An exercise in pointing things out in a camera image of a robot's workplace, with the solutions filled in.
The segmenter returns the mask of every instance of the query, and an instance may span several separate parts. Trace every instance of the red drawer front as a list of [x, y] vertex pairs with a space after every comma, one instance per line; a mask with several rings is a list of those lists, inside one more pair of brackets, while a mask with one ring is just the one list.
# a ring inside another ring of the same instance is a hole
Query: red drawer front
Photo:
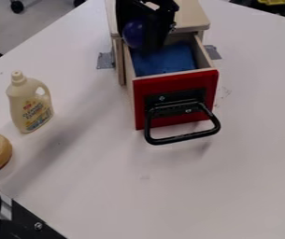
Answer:
[[[167, 77], [153, 77], [134, 81], [135, 96], [135, 127], [137, 130], [144, 129], [145, 120], [145, 97], [148, 95], [185, 91], [190, 89], [206, 89], [205, 103], [212, 110], [215, 93], [218, 85], [219, 72], [210, 70], [183, 75]], [[185, 114], [174, 117], [158, 118], [152, 121], [152, 127], [207, 120], [202, 112]]]

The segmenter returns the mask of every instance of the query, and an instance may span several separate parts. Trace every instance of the bottle cap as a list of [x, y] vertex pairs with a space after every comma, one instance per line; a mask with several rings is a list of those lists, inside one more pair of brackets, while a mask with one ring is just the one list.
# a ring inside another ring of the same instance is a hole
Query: bottle cap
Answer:
[[21, 85], [26, 81], [22, 71], [14, 71], [11, 74], [11, 81], [14, 85]]

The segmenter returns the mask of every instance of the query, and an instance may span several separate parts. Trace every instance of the drawer handle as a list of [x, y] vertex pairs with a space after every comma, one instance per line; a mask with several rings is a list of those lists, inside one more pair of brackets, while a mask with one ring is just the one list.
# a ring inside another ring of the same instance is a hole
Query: drawer handle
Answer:
[[159, 138], [155, 139], [152, 138], [150, 135], [150, 127], [151, 127], [151, 121], [152, 119], [156, 118], [156, 115], [161, 112], [164, 109], [167, 109], [167, 106], [155, 106], [151, 108], [146, 115], [145, 119], [145, 129], [144, 129], [144, 136], [149, 144], [152, 144], [154, 146], [160, 146], [160, 145], [166, 145], [166, 144], [172, 144], [177, 142], [182, 142], [186, 140], [191, 140], [195, 138], [202, 138], [202, 137], [208, 137], [213, 134], [216, 134], [221, 129], [221, 123], [218, 120], [218, 118], [206, 107], [205, 104], [201, 102], [192, 102], [187, 104], [181, 104], [180, 106], [187, 105], [188, 107], [197, 108], [199, 111], [204, 112], [208, 118], [212, 121], [214, 124], [214, 127], [210, 130], [205, 130], [201, 132], [194, 132], [190, 134], [181, 134], [166, 138]]

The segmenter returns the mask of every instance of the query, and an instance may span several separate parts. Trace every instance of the gray floor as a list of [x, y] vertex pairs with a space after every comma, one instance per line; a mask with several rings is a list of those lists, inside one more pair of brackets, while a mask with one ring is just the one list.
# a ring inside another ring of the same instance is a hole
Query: gray floor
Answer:
[[73, 9], [73, 0], [24, 0], [22, 14], [14, 14], [9, 0], [0, 0], [0, 52], [19, 46]]

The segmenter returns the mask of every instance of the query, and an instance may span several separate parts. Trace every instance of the blue fabric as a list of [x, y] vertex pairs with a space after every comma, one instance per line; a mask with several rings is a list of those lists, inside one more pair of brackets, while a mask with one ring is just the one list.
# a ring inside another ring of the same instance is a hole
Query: blue fabric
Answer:
[[131, 49], [131, 57], [137, 77], [196, 69], [192, 49], [186, 42], [165, 46], [149, 55]]

